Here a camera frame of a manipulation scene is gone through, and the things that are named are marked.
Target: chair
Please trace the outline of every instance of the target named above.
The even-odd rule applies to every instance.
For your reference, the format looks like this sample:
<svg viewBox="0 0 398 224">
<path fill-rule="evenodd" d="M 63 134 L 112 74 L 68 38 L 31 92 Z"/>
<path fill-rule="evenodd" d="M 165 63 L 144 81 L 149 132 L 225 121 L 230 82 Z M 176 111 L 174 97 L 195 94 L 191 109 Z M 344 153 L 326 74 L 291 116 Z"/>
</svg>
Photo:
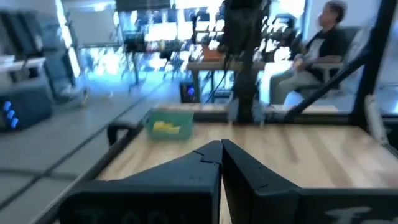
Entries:
<svg viewBox="0 0 398 224">
<path fill-rule="evenodd" d="M 323 80 L 324 82 L 327 82 L 330 79 L 330 72 L 332 70 L 339 70 L 342 68 L 342 66 L 347 63 L 347 61 L 350 59 L 348 58 L 348 53 L 350 52 L 350 50 L 354 47 L 353 44 L 353 40 L 356 37 L 356 34 L 358 33 L 360 27 L 342 27 L 340 28 L 344 37 L 345 37 L 345 41 L 346 41 L 346 50 L 345 50 L 345 56 L 343 59 L 343 62 L 341 63 L 315 63 L 312 65 L 312 68 L 316 68 L 322 71 L 323 73 Z M 319 85 L 309 85 L 309 86 L 305 86 L 305 87 L 301 87 L 299 89 L 296 89 L 295 91 L 300 93 L 301 95 L 303 95 L 304 97 L 306 97 L 307 95 L 310 95 L 312 93 L 313 90 L 318 89 L 321 86 L 321 84 Z M 332 96 L 332 92 L 329 92 L 326 96 Z"/>
<path fill-rule="evenodd" d="M 342 66 L 349 64 L 352 59 L 358 56 L 360 51 L 366 46 L 368 42 L 371 30 L 373 28 L 374 22 L 370 20 L 369 22 L 365 23 L 363 26 L 357 27 L 346 27 L 346 40 L 350 43 L 347 52 L 345 54 L 343 63 L 339 63 L 336 65 L 329 65 L 329 64 L 318 64 L 321 69 L 328 70 L 325 71 L 325 75 L 328 75 L 330 72 L 330 68 L 338 68 L 340 69 Z M 349 77 L 343 80 L 340 83 L 339 89 L 342 94 L 339 97 L 326 97 L 324 99 L 319 99 L 316 104 L 318 105 L 332 105 L 332 104 L 339 104 L 340 106 L 343 105 L 346 107 L 344 110 L 350 110 L 350 104 L 354 101 L 356 91 L 358 90 L 360 74 L 363 69 L 363 66 L 359 68 L 357 71 L 353 72 Z M 285 100 L 286 105 L 294 105 L 296 102 L 303 100 L 307 94 L 311 94 L 313 89 L 319 88 L 319 85 L 312 85 L 306 86 L 305 88 L 301 88 L 300 90 L 292 91 L 289 93 Z"/>
</svg>

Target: blue led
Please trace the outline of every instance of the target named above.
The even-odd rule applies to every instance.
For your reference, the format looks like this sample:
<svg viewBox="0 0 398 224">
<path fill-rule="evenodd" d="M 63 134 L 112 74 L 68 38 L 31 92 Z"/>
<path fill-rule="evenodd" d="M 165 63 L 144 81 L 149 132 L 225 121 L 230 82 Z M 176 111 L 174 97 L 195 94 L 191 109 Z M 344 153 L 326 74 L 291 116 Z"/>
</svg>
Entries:
<svg viewBox="0 0 398 224">
<path fill-rule="evenodd" d="M 14 110 L 10 110 L 10 111 L 8 112 L 8 114 L 7 114 L 7 118 L 8 118 L 8 119 L 12 119 L 12 118 L 14 117 L 14 115 L 15 115 L 15 111 L 14 111 Z"/>
<path fill-rule="evenodd" d="M 11 128 L 15 128 L 17 126 L 17 124 L 18 124 L 18 119 L 17 118 L 12 119 Z"/>
<path fill-rule="evenodd" d="M 190 87 L 190 88 L 188 89 L 188 94 L 189 94 L 189 95 L 193 95 L 193 92 L 195 92 L 195 90 L 193 89 L 193 87 Z"/>
<path fill-rule="evenodd" d="M 6 101 L 4 102 L 4 110 L 8 111 L 11 107 L 11 102 L 10 101 Z"/>
</svg>

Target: man sitting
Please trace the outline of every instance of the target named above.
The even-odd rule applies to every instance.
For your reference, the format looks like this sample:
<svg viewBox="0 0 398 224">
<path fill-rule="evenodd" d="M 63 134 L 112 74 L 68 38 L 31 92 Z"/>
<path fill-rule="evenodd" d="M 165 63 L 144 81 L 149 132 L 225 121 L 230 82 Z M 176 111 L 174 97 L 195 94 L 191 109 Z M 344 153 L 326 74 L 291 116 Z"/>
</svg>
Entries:
<svg viewBox="0 0 398 224">
<path fill-rule="evenodd" d="M 343 34 L 337 25 L 343 20 L 346 6 L 333 0 L 325 4 L 318 21 L 322 30 L 303 46 L 305 55 L 297 57 L 294 66 L 282 74 L 274 75 L 270 80 L 270 103 L 284 104 L 286 96 L 300 87 L 324 82 L 323 72 L 311 68 L 313 63 L 341 62 L 346 50 Z"/>
</svg>

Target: wooden table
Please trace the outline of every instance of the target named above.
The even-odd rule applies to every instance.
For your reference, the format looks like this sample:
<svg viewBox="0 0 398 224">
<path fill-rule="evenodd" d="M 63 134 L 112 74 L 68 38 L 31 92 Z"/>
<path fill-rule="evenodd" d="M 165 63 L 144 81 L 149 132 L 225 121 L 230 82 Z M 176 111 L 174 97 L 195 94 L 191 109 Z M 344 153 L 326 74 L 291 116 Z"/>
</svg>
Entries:
<svg viewBox="0 0 398 224">
<path fill-rule="evenodd" d="M 176 110 L 178 107 L 159 108 Z M 216 105 L 201 108 L 202 111 L 224 110 Z M 121 179 L 219 139 L 232 140 L 265 166 L 301 187 L 398 187 L 398 160 L 387 149 L 357 127 L 322 125 L 260 128 L 198 123 L 194 125 L 193 136 L 184 142 L 154 142 L 142 131 L 97 179 Z M 220 223 L 231 223 L 223 191 Z"/>
<path fill-rule="evenodd" d="M 229 65 L 228 70 L 232 70 L 233 72 L 238 72 L 242 69 L 242 62 L 235 62 L 232 61 Z M 255 72 L 263 71 L 265 67 L 265 62 L 254 62 L 252 69 Z M 194 95 L 195 99 L 197 99 L 197 103 L 200 102 L 201 93 L 200 93 L 200 84 L 199 84 L 199 71 L 220 71 L 224 70 L 223 61 L 215 61 L 215 62 L 189 62 L 187 64 L 187 70 L 192 71 L 193 76 L 193 88 L 194 88 Z"/>
<path fill-rule="evenodd" d="M 156 105 L 154 108 L 162 109 L 162 110 L 171 110 L 171 111 L 192 111 L 192 112 L 201 112 L 201 113 L 226 113 L 228 110 L 228 105 L 225 104 L 212 104 L 212 103 L 184 103 L 184 104 L 167 104 L 167 105 Z M 264 105 L 264 111 L 288 111 L 291 106 L 284 105 Z M 315 114 L 315 113 L 337 113 L 338 109 L 333 105 L 316 105 L 309 106 L 306 108 L 303 113 L 305 114 Z"/>
</svg>

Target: wooden tabletop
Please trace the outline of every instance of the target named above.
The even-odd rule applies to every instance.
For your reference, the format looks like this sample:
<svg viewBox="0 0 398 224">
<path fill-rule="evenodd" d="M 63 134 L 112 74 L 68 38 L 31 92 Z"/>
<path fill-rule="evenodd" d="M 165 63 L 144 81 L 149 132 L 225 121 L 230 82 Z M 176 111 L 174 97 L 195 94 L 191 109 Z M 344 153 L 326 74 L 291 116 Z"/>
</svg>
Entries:
<svg viewBox="0 0 398 224">
<path fill-rule="evenodd" d="M 209 62 L 189 62 L 187 64 L 187 70 L 223 70 L 223 61 L 209 61 Z M 264 70 L 266 64 L 265 62 L 253 62 L 253 69 L 257 71 Z M 232 61 L 229 65 L 229 69 L 232 71 L 237 71 L 242 68 L 242 62 Z"/>
<path fill-rule="evenodd" d="M 398 187 L 398 160 L 352 126 L 195 124 L 188 141 L 151 141 L 142 131 L 99 175 L 121 179 L 230 139 L 274 172 L 301 187 Z M 220 223 L 230 224 L 225 193 Z"/>
<path fill-rule="evenodd" d="M 225 113 L 227 112 L 228 105 L 226 104 L 213 104 L 213 103 L 176 103 L 154 106 L 155 109 L 170 110 L 170 111 L 192 111 L 201 113 Z M 264 105 L 264 111 L 287 111 L 291 106 L 284 105 Z M 305 114 L 315 113 L 337 113 L 338 109 L 333 105 L 312 105 L 304 110 Z"/>
</svg>

